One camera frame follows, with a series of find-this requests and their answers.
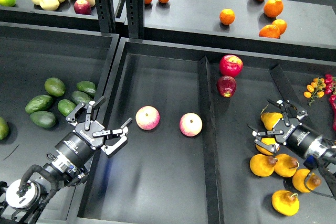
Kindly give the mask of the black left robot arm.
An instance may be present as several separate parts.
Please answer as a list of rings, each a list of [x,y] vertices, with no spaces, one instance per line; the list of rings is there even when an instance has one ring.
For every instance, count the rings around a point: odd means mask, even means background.
[[[76,187],[86,182],[86,163],[98,151],[108,158],[127,144],[127,119],[116,130],[106,129],[93,115],[105,102],[105,97],[89,103],[79,103],[66,117],[74,128],[56,146],[57,156],[47,154],[50,163],[32,165],[23,176],[10,185],[1,182],[1,213],[12,208],[9,219],[1,223],[36,223],[50,200],[65,187]]]

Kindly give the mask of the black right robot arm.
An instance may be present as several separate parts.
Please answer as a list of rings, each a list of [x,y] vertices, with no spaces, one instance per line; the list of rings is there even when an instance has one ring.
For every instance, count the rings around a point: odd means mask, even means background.
[[[304,186],[308,191],[335,199],[335,172],[329,170],[330,165],[335,165],[335,148],[331,141],[306,126],[301,120],[307,116],[307,111],[290,100],[268,100],[268,103],[281,110],[282,118],[278,119],[271,130],[259,131],[251,128],[254,143],[265,150],[276,153],[278,147],[285,146],[297,156],[305,160],[304,165],[311,172],[318,171],[327,183],[331,195],[316,192],[308,188],[305,178]]]

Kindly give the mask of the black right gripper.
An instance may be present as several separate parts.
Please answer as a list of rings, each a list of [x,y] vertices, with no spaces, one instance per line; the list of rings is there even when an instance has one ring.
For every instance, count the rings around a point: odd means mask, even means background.
[[[265,155],[274,155],[284,145],[301,158],[322,156],[322,136],[313,129],[300,123],[307,116],[307,110],[291,100],[268,102],[281,110],[282,120],[274,126],[274,130],[259,131],[251,125],[254,145]]]

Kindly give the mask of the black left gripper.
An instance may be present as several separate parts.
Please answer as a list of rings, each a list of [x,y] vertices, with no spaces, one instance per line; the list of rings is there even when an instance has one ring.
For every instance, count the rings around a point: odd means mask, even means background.
[[[133,119],[128,118],[119,129],[105,130],[97,121],[93,121],[95,110],[106,101],[104,96],[97,101],[80,102],[67,116],[66,121],[75,126],[56,146],[75,167],[81,168],[92,157],[97,149],[101,149],[107,158],[113,157],[127,143],[128,126]],[[85,120],[78,123],[78,117],[85,112]]]

